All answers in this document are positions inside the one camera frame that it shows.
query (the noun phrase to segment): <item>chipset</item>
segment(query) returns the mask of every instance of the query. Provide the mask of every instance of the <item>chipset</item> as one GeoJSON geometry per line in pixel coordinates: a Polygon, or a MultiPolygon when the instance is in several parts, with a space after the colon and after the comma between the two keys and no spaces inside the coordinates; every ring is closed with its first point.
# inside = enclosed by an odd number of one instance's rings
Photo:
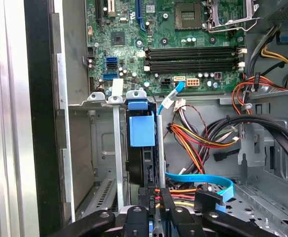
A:
{"type": "Polygon", "coordinates": [[[124,31],[111,32],[111,46],[113,47],[125,46],[125,32],[124,31]]]}
{"type": "Polygon", "coordinates": [[[191,30],[202,26],[201,4],[199,2],[177,3],[174,6],[175,29],[191,30]]]}

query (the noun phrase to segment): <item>green circuit board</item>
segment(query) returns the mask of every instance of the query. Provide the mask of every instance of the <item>green circuit board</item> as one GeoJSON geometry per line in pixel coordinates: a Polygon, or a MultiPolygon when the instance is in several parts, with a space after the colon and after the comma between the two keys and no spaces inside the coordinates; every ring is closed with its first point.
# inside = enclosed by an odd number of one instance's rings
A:
{"type": "MultiPolygon", "coordinates": [[[[99,0],[86,0],[86,26],[87,26],[87,46],[92,48],[94,56],[94,67],[89,69],[91,89],[101,89],[106,94],[110,94],[109,88],[111,81],[103,82],[103,74],[117,73],[122,67],[127,71],[123,75],[124,89],[126,92],[132,89],[144,87],[144,83],[149,83],[148,89],[154,94],[167,94],[175,87],[173,83],[174,76],[185,76],[185,78],[197,78],[198,72],[193,73],[170,73],[159,74],[156,77],[153,73],[144,71],[145,58],[142,57],[143,47],[154,49],[161,48],[195,48],[195,47],[216,47],[216,46],[242,46],[244,45],[244,33],[242,31],[208,33],[202,29],[201,24],[206,23],[207,12],[202,7],[199,0],[142,0],[141,12],[143,23],[149,22],[149,30],[146,32],[136,20],[136,0],[115,0],[115,16],[103,15],[102,27],[99,27],[97,21],[97,9],[99,0]],[[182,17],[198,18],[195,29],[178,30],[175,20],[176,6],[179,3],[198,3],[200,5],[199,14],[183,15],[182,17]],[[119,37],[120,44],[113,41],[114,37],[119,37]],[[162,39],[167,39],[167,44],[162,44],[162,39]],[[188,38],[194,38],[194,42],[187,42],[188,38]],[[106,67],[106,57],[117,57],[118,67],[108,69],[106,67]],[[161,86],[161,81],[170,79],[171,84],[168,87],[161,86]]],[[[219,20],[224,23],[229,19],[239,19],[243,17],[243,0],[220,0],[219,1],[219,20]]],[[[188,92],[214,92],[214,91],[232,91],[239,82],[240,72],[233,70],[230,72],[221,72],[219,80],[213,78],[200,78],[200,85],[195,87],[185,87],[183,93],[188,92]],[[208,86],[208,81],[216,82],[216,88],[208,86]]]]}

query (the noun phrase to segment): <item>blue pci slot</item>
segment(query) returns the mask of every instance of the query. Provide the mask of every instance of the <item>blue pci slot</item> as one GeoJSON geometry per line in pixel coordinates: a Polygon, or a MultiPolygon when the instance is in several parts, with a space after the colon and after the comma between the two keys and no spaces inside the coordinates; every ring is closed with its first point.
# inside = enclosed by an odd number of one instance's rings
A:
{"type": "Polygon", "coordinates": [[[135,0],[135,8],[136,8],[136,19],[140,26],[140,29],[142,31],[146,31],[143,23],[143,17],[142,17],[142,1],[141,0],[135,0]]]}
{"type": "Polygon", "coordinates": [[[118,63],[118,58],[117,57],[107,57],[106,58],[106,63],[110,64],[110,63],[118,63]]]}
{"type": "Polygon", "coordinates": [[[103,74],[103,80],[113,80],[114,78],[119,78],[117,73],[105,73],[105,74],[103,74]]]}

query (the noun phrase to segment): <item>blue sata port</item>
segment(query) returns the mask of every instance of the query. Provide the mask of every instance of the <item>blue sata port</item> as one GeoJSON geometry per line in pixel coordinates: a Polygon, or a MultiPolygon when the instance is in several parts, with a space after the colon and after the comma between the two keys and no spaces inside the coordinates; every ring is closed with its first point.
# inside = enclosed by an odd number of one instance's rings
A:
{"type": "Polygon", "coordinates": [[[111,64],[111,63],[118,63],[118,58],[117,57],[107,57],[106,58],[106,64],[111,64]]]}
{"type": "Polygon", "coordinates": [[[114,78],[119,78],[117,73],[105,73],[105,74],[103,74],[103,80],[113,80],[114,78]]]}

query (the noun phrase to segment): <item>motherboard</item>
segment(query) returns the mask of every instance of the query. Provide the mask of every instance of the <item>motherboard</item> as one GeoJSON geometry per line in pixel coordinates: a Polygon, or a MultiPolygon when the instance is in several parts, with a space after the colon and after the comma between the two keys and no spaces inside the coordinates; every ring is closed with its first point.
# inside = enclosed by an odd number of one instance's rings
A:
{"type": "MultiPolygon", "coordinates": [[[[167,94],[179,81],[182,93],[232,91],[243,76],[244,33],[209,33],[208,1],[86,0],[91,91],[110,95],[114,78],[124,79],[124,93],[167,94]]],[[[242,18],[243,0],[218,2],[221,23],[242,18]]]]}

